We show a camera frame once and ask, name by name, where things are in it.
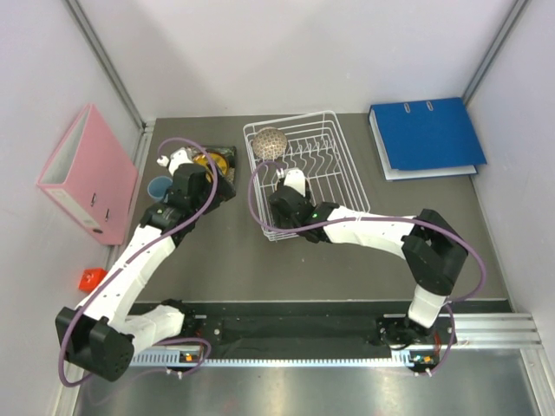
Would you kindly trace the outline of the yellow round plate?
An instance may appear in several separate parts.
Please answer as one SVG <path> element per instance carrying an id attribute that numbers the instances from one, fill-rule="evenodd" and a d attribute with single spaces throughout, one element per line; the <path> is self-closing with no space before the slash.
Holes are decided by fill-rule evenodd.
<path id="1" fill-rule="evenodd" d="M 208 154 L 220 172 L 226 177 L 231 172 L 231 165 L 228 160 L 221 153 L 209 152 Z M 209 159 L 203 153 L 198 153 L 193 157 L 193 162 L 203 166 L 207 171 L 206 177 L 212 181 L 213 175 Z"/>

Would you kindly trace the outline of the light blue plastic cup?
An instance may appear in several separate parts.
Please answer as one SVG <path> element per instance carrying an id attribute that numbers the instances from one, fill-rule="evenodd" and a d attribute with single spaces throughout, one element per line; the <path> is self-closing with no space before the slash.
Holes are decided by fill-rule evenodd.
<path id="1" fill-rule="evenodd" d="M 152 179 L 147 185 L 147 194 L 154 202 L 160 202 L 166 196 L 168 188 L 173 180 L 167 176 L 159 176 Z"/>

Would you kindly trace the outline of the black floral square plate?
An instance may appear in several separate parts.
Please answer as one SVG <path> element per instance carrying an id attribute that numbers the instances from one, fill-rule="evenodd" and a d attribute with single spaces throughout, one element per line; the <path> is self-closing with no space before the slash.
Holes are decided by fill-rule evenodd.
<path id="1" fill-rule="evenodd" d="M 216 146 L 216 147 L 207 147 L 206 148 L 206 152 L 215 152 L 215 153 L 221 153 L 230 163 L 231 165 L 231 172 L 225 177 L 226 180 L 232 184 L 234 184 L 235 182 L 235 170 L 236 170 L 236 155 L 237 155 L 237 149 L 235 146 Z M 195 155 L 197 155 L 198 153 L 201 153 L 198 150 L 193 150 L 192 152 L 192 156 L 194 157 Z"/>

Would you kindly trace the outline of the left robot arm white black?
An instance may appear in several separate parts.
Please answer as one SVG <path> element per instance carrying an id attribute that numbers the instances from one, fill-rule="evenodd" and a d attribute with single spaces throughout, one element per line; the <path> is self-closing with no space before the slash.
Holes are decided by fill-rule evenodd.
<path id="1" fill-rule="evenodd" d="M 75 308 L 64 307 L 55 318 L 60 342 L 58 377 L 65 387 L 78 386 L 65 374 L 66 364 L 87 376 L 118 380 L 142 351 L 173 338 L 184 344 L 196 335 L 197 324 L 171 303 L 144 315 L 130 309 L 158 267 L 176 250 L 202 215 L 235 195 L 218 164 L 169 162 L 173 182 L 165 197 L 151 205 L 107 276 Z"/>

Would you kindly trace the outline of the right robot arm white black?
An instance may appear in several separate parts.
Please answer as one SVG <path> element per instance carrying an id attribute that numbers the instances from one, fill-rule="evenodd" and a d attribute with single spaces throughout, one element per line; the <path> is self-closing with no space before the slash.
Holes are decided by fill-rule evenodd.
<path id="1" fill-rule="evenodd" d="M 336 203 L 313 205 L 308 196 L 287 185 L 277 187 L 269 205 L 274 225 L 295 229 L 312 243 L 355 244 L 404 260 L 416 283 L 415 294 L 404 322 L 387 324 L 382 339 L 400 348 L 423 343 L 435 334 L 435 320 L 468 256 L 468 251 L 453 240 L 456 232 L 439 213 L 424 209 L 415 219 L 448 231 L 447 236 L 413 224 L 412 217 L 393 222 Z"/>

